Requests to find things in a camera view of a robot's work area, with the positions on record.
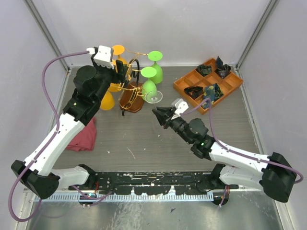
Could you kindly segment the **orange goblet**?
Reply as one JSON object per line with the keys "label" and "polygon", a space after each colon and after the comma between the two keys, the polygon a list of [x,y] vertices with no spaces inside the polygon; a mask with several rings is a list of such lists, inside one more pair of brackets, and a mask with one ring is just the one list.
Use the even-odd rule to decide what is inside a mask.
{"label": "orange goblet", "polygon": [[109,92],[119,92],[120,91],[120,83],[115,84],[115,83],[111,83],[109,88],[108,88]]}
{"label": "orange goblet", "polygon": [[116,61],[119,60],[123,63],[123,65],[127,65],[126,59],[121,57],[121,55],[125,52],[125,47],[122,45],[114,45],[113,48],[113,56],[114,59],[112,59],[113,65],[115,67],[115,71],[118,72]]}
{"label": "orange goblet", "polygon": [[101,101],[101,104],[100,104],[100,109],[101,110],[110,110],[114,107],[115,105],[115,100],[112,96],[112,94],[107,91]]}

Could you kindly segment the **clear wine glass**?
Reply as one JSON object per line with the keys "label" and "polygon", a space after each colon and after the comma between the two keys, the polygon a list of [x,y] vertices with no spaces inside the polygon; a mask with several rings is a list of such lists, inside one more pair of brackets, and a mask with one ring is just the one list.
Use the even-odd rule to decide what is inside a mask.
{"label": "clear wine glass", "polygon": [[151,91],[145,95],[144,99],[147,103],[156,104],[163,99],[163,94],[160,91]]}

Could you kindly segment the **green goblet front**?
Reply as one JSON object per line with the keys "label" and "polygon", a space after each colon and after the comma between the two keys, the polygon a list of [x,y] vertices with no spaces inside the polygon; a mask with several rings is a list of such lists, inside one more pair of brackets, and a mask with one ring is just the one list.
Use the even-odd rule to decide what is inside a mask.
{"label": "green goblet front", "polygon": [[142,97],[144,98],[145,95],[149,92],[156,91],[156,85],[152,81],[152,78],[157,74],[157,71],[153,67],[144,67],[141,70],[141,75],[145,77],[147,80],[142,85]]}

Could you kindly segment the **green goblet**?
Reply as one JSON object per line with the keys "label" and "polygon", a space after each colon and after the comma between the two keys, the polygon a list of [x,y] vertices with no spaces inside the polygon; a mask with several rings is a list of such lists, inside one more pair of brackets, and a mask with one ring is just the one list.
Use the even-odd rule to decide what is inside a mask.
{"label": "green goblet", "polygon": [[157,74],[157,71],[153,67],[144,67],[141,70],[141,75],[145,77],[147,80],[142,85],[142,97],[144,98],[145,95],[149,92],[156,91],[156,85],[152,81],[152,78]]}
{"label": "green goblet", "polygon": [[148,58],[153,61],[152,67],[156,70],[156,75],[152,77],[152,81],[159,84],[163,81],[163,70],[157,62],[163,58],[163,54],[160,51],[151,51]]}

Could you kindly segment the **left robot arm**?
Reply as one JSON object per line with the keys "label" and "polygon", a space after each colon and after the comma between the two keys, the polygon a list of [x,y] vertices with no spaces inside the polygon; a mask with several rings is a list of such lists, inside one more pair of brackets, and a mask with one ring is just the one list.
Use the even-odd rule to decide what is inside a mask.
{"label": "left robot arm", "polygon": [[55,170],[53,166],[98,112],[110,84],[124,83],[127,69],[121,61],[113,64],[113,52],[113,48],[107,46],[84,51],[91,55],[92,64],[78,69],[72,98],[57,116],[56,126],[30,156],[24,161],[16,160],[11,166],[18,180],[41,199],[72,185],[90,190],[96,184],[95,171],[84,164],[62,170]]}

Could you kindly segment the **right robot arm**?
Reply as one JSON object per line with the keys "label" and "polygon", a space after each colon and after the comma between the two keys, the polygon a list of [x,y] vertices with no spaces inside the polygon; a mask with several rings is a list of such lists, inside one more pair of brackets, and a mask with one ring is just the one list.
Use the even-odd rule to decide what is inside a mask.
{"label": "right robot arm", "polygon": [[208,128],[200,118],[187,122],[175,110],[175,107],[156,107],[152,112],[162,128],[171,128],[192,145],[190,150],[194,155],[217,162],[210,174],[214,188],[242,185],[259,189],[276,201],[288,202],[298,173],[282,154],[256,154],[229,146],[208,135]]}

